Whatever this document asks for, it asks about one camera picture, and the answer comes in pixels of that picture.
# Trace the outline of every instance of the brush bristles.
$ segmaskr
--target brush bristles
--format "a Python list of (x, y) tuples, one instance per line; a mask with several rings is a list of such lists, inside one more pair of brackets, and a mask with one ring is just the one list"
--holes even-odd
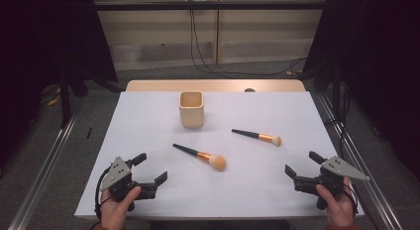
[(226, 167), (226, 161), (221, 156), (211, 156), (209, 159), (209, 164), (219, 172), (224, 170)]
[(280, 137), (278, 137), (278, 136), (276, 136), (276, 137), (272, 137), (271, 142), (272, 142), (273, 144), (275, 144), (276, 146), (278, 146), (278, 147), (280, 147), (280, 145), (281, 145), (281, 139), (280, 139)]

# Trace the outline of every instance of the black curtain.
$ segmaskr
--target black curtain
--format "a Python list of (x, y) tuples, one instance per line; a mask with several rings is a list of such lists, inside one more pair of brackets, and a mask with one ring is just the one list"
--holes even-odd
[(420, 179), (420, 0), (328, 1), (357, 6), (323, 12), (304, 73), (324, 90), (337, 68), (395, 155)]
[(3, 164), (62, 70), (79, 95), (83, 79), (117, 77), (93, 0), (0, 0), (0, 28)]

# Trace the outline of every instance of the makeup brush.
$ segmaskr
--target makeup brush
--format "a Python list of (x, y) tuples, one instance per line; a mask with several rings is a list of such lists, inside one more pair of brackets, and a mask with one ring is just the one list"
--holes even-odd
[(173, 144), (173, 146), (184, 151), (185, 153), (188, 153), (192, 156), (197, 157), (201, 161), (204, 161), (210, 164), (210, 166), (212, 166), (214, 169), (216, 169), (219, 172), (225, 169), (226, 161), (222, 156), (215, 156), (215, 155), (210, 155), (207, 153), (197, 152), (195, 150), (185, 148), (177, 144)]
[(280, 147), (281, 145), (281, 139), (278, 136), (270, 136), (267, 134), (253, 133), (253, 132), (247, 132), (247, 131), (242, 131), (242, 130), (237, 130), (237, 129), (232, 129), (232, 132), (237, 133), (237, 134), (242, 134), (251, 138), (260, 139), (263, 141), (272, 142), (274, 145), (278, 147)]

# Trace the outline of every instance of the black cable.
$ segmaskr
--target black cable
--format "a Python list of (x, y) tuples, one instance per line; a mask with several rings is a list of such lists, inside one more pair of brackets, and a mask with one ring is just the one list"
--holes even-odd
[[(354, 183), (352, 184), (352, 187), (355, 190), (354, 191), (355, 196), (357, 196), (356, 193), (359, 194), (359, 191), (358, 191), (358, 189), (357, 189), (357, 187)], [(364, 206), (364, 203), (362, 201), (360, 201), (360, 204), (361, 204), (363, 210), (365, 211), (365, 215), (367, 215), (368, 219), (370, 220), (371, 224), (373, 225), (374, 229), (379, 230), (379, 228), (377, 227), (376, 223), (374, 222), (373, 217), (371, 216), (369, 210)]]
[(336, 124), (336, 123), (340, 123), (340, 120), (337, 119), (337, 118), (333, 118), (333, 119), (324, 121), (323, 123), (324, 123), (325, 128), (328, 129), (328, 128), (331, 127), (331, 125)]
[(98, 183), (96, 184), (96, 191), (95, 191), (95, 213), (96, 213), (96, 217), (98, 217), (99, 221), (101, 220), (102, 217), (102, 213), (101, 213), (101, 205), (102, 203), (104, 203), (105, 201), (99, 203), (99, 188), (101, 186), (101, 182), (102, 179), (104, 178), (105, 174), (108, 173), (108, 171), (110, 170), (111, 167), (107, 168), (104, 173), (99, 177)]
[(344, 138), (345, 138), (345, 135), (347, 134), (346, 118), (347, 118), (347, 114), (349, 113), (349, 110), (350, 110), (350, 92), (349, 92), (349, 86), (346, 85), (346, 89), (343, 94), (343, 104), (342, 104), (340, 117), (339, 117), (343, 125), (342, 131), (340, 134), (340, 158), (342, 158), (343, 160), (345, 159), (344, 152), (343, 152)]
[(348, 186), (348, 185), (346, 185), (346, 184), (343, 184), (343, 186), (345, 186), (346, 188), (348, 188), (349, 190), (350, 190), (350, 192), (352, 193), (352, 194), (348, 194), (347, 192), (343, 192), (343, 194), (346, 196), (346, 197), (348, 197), (349, 198), (349, 200), (352, 202), (352, 205), (353, 205), (353, 217), (355, 217), (356, 216), (356, 214), (357, 213), (359, 213), (358, 212), (358, 206), (359, 206), (359, 200), (358, 200), (358, 196), (356, 195), (356, 193)]
[[(198, 38), (197, 38), (197, 32), (196, 32), (196, 28), (195, 28), (195, 17), (194, 17), (194, 11), (193, 10), (191, 10), (190, 11), (190, 21), (191, 21), (191, 46), (190, 46), (190, 48), (191, 48), (191, 58), (192, 58), (192, 62), (194, 63), (194, 66), (198, 69), (198, 70), (200, 70), (200, 71), (202, 71), (202, 72), (205, 72), (205, 73), (214, 73), (214, 74), (218, 74), (218, 75), (221, 75), (221, 76), (224, 76), (224, 77), (227, 77), (227, 78), (232, 78), (232, 77), (230, 77), (230, 76), (227, 76), (226, 74), (244, 74), (244, 75), (276, 75), (276, 74), (282, 74), (282, 73), (285, 73), (285, 72), (287, 72), (287, 71), (289, 71), (289, 70), (291, 70), (294, 66), (296, 66), (297, 64), (299, 64), (301, 61), (303, 61), (303, 60), (306, 60), (306, 57), (300, 57), (300, 58), (296, 58), (296, 59), (294, 59), (294, 60), (292, 60), (291, 62), (290, 62), (290, 65), (289, 65), (289, 67), (288, 68), (286, 68), (286, 69), (284, 69), (284, 70), (281, 70), (281, 71), (278, 71), (278, 72), (273, 72), (273, 73), (249, 73), (249, 72), (232, 72), (232, 71), (214, 71), (213, 69), (211, 69), (206, 63), (205, 63), (205, 61), (204, 61), (204, 59), (203, 59), (203, 57), (202, 57), (202, 54), (201, 54), (201, 51), (200, 51), (200, 48), (199, 48), (199, 45), (198, 45)], [(192, 44), (193, 44), (193, 41), (194, 41), (194, 39), (193, 39), (193, 34), (194, 34), (194, 36), (195, 36), (195, 44), (196, 44), (196, 47), (197, 47), (197, 49), (198, 49), (198, 53), (199, 53), (199, 55), (200, 55), (200, 58), (201, 58), (201, 61), (202, 61), (202, 63), (204, 64), (204, 66), (208, 69), (208, 70), (204, 70), (204, 69), (201, 69), (196, 63), (195, 63), (195, 60), (194, 60), (194, 56), (193, 56), (193, 52), (192, 52)]]
[[(194, 19), (194, 11), (193, 10), (190, 10), (189, 11), (189, 17), (190, 17), (190, 21), (191, 21), (191, 59), (192, 59), (192, 62), (194, 63), (194, 66), (198, 69), (198, 70), (200, 70), (200, 71), (202, 71), (202, 72), (205, 72), (205, 73), (214, 73), (214, 74), (218, 74), (218, 75), (221, 75), (221, 76), (224, 76), (224, 77), (226, 77), (226, 78), (232, 78), (232, 77), (229, 77), (229, 76), (227, 76), (227, 75), (225, 75), (225, 74), (223, 74), (223, 73), (220, 73), (220, 72), (215, 72), (214, 70), (212, 70), (205, 62), (204, 62), (204, 59), (203, 59), (203, 56), (201, 55), (201, 51), (200, 51), (200, 47), (199, 47), (199, 45), (198, 45), (198, 39), (197, 39), (197, 32), (196, 32), (196, 30), (195, 30), (195, 19)], [(194, 55), (193, 55), (193, 52), (192, 52), (192, 44), (193, 44), (193, 41), (194, 41), (194, 36), (193, 36), (193, 33), (194, 33), (194, 36), (195, 36), (195, 44), (196, 44), (196, 47), (197, 47), (197, 49), (198, 49), (198, 53), (200, 54), (200, 58), (201, 58), (201, 61), (203, 62), (203, 64), (204, 64), (204, 66), (206, 66), (206, 68), (208, 69), (208, 70), (204, 70), (204, 69), (201, 69), (196, 63), (195, 63), (195, 59), (194, 59)]]
[(327, 65), (327, 62), (320, 61), (320, 62), (314, 64), (311, 68), (305, 70), (305, 72), (302, 72), (295, 79), (298, 79), (298, 80), (302, 81), (302, 80), (305, 80), (305, 79), (312, 78), (314, 76), (314, 73), (316, 72), (316, 70), (325, 69), (326, 65)]
[(104, 202), (106, 202), (106, 201), (108, 201), (109, 199), (111, 199), (112, 198), (112, 196), (111, 197), (108, 197), (107, 199), (105, 199), (105, 200), (103, 200), (102, 202), (101, 202), (101, 204), (100, 205), (102, 205), (102, 204), (104, 204)]

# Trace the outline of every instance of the wooden cup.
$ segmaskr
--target wooden cup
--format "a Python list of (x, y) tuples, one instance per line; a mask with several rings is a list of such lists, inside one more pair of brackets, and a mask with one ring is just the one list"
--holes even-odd
[(199, 128), (204, 124), (204, 98), (200, 91), (184, 91), (179, 96), (179, 114), (185, 128)]

